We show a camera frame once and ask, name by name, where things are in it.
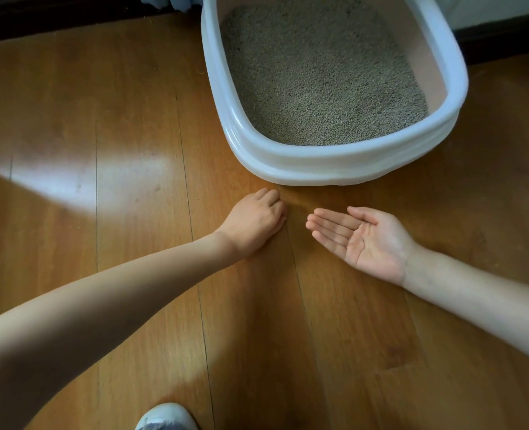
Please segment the wall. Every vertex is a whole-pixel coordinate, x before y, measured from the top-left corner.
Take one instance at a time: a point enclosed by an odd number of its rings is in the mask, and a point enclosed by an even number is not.
[[[529,14],[529,0],[436,0],[452,29]]]

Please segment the litter granule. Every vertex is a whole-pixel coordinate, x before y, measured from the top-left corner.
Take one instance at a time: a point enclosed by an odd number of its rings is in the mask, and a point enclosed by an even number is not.
[[[360,0],[238,7],[221,35],[248,119],[277,142],[354,143],[427,116],[402,50]]]

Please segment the wooden floor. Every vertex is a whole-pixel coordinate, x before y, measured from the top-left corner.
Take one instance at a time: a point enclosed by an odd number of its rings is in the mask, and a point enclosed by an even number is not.
[[[198,19],[0,42],[0,313],[197,239],[263,186],[224,138]],[[133,429],[177,401],[203,430],[529,429],[529,358],[353,271],[304,227],[315,207],[371,206],[529,282],[529,55],[470,68],[454,131],[411,165],[280,190],[288,225],[260,253],[170,304],[30,428]]]

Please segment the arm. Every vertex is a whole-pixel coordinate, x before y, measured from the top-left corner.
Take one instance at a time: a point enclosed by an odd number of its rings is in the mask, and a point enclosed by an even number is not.
[[[24,427],[59,390],[205,277],[285,221],[276,190],[248,195],[217,231],[72,282],[0,315],[0,429]],[[16,395],[16,392],[27,395]]]
[[[329,251],[360,271],[403,286],[529,355],[529,285],[429,251],[391,214],[316,209],[306,227]]]

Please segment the forearm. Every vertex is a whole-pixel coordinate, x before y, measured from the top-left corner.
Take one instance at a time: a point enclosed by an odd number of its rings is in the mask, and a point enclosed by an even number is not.
[[[419,248],[404,287],[529,355],[529,285]]]
[[[234,260],[227,242],[212,234],[72,282],[2,314],[0,403],[16,398],[12,392],[34,394],[30,404],[16,405],[25,408],[25,425],[70,380]],[[7,419],[15,423],[15,418]]]

